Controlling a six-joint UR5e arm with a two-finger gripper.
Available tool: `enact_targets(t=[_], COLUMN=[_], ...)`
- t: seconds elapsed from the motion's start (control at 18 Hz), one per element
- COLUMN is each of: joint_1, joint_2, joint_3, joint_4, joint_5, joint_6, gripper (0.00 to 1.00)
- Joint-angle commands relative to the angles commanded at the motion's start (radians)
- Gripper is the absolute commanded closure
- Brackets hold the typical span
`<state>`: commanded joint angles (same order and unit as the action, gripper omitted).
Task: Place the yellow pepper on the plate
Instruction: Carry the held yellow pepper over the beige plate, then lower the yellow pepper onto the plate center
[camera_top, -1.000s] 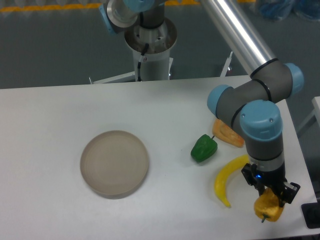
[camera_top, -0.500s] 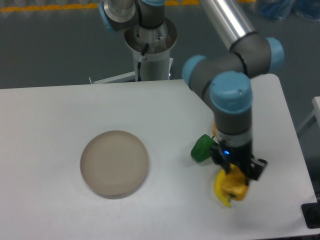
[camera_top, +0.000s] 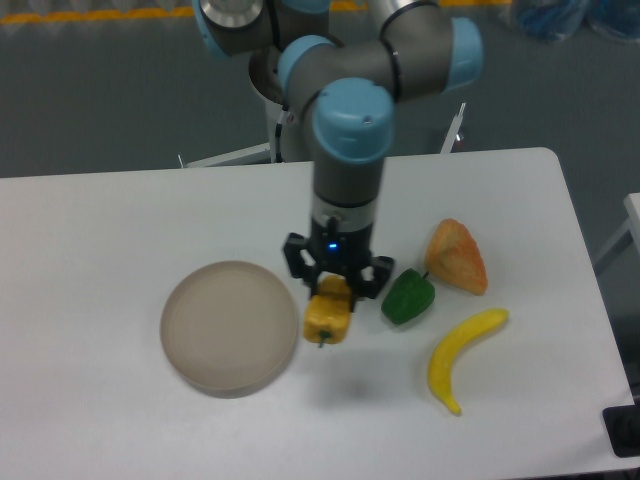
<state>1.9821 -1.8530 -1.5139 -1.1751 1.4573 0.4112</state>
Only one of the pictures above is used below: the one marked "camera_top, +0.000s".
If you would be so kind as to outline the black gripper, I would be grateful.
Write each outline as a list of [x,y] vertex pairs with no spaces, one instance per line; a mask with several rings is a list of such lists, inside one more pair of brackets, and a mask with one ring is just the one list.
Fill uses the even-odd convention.
[[354,311],[360,299],[377,298],[395,266],[392,257],[372,255],[372,233],[372,224],[344,232],[338,228],[331,230],[312,219],[309,239],[289,233],[282,247],[290,276],[303,282],[310,298],[317,293],[319,267],[324,272],[348,277],[350,310]]

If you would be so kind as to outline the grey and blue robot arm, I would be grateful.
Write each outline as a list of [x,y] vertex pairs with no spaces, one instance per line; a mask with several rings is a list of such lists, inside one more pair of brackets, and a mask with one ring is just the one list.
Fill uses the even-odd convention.
[[358,301],[377,297],[394,267],[370,249],[394,108],[472,83],[484,49],[472,20],[449,17],[431,1],[372,1],[376,38],[341,46],[329,33],[329,8],[326,1],[193,5],[213,55],[276,53],[267,68],[313,165],[310,233],[287,237],[286,262],[312,293],[333,273]]

